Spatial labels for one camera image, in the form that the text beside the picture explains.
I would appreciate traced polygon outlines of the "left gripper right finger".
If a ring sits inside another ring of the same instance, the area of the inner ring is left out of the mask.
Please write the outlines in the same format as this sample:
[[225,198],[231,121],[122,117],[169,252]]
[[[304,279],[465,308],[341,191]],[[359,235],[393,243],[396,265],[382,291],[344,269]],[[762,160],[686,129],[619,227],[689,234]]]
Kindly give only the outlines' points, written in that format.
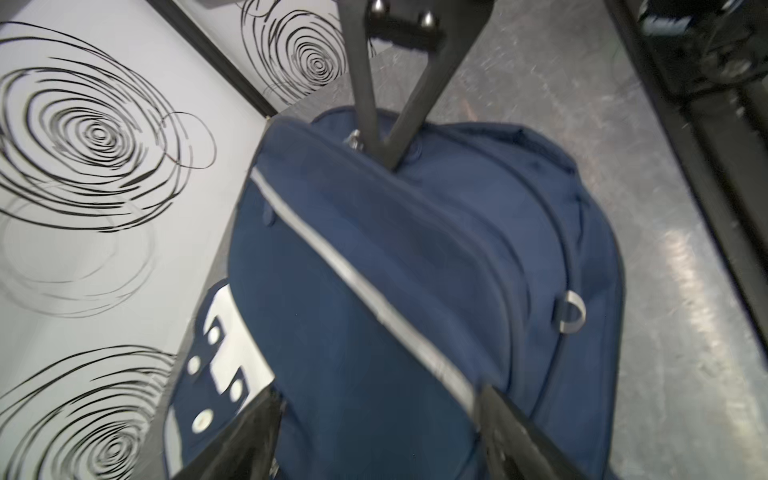
[[491,479],[586,479],[561,450],[500,390],[479,396],[480,436]]

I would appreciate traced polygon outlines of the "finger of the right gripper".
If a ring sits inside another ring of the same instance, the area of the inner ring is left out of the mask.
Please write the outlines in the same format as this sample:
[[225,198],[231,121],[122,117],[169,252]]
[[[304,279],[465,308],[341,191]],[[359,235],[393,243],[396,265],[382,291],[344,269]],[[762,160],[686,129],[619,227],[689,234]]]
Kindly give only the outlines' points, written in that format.
[[492,1],[339,1],[366,154],[398,168],[494,9]]

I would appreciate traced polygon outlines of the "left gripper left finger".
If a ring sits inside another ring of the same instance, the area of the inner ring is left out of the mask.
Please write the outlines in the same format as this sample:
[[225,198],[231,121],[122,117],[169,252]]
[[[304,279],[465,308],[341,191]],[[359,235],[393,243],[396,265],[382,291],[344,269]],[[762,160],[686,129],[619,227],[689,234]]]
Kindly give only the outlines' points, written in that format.
[[272,387],[262,391],[171,479],[272,479],[284,407]]

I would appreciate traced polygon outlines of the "navy blue student backpack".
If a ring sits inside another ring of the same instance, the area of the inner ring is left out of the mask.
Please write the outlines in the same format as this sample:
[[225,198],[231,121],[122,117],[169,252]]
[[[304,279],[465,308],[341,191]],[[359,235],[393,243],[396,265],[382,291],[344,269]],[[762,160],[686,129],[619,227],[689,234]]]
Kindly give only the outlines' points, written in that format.
[[349,107],[266,129],[164,419],[166,477],[272,387],[272,479],[491,479],[492,385],[611,478],[625,275],[575,160],[521,125],[427,124],[390,171],[357,134]]

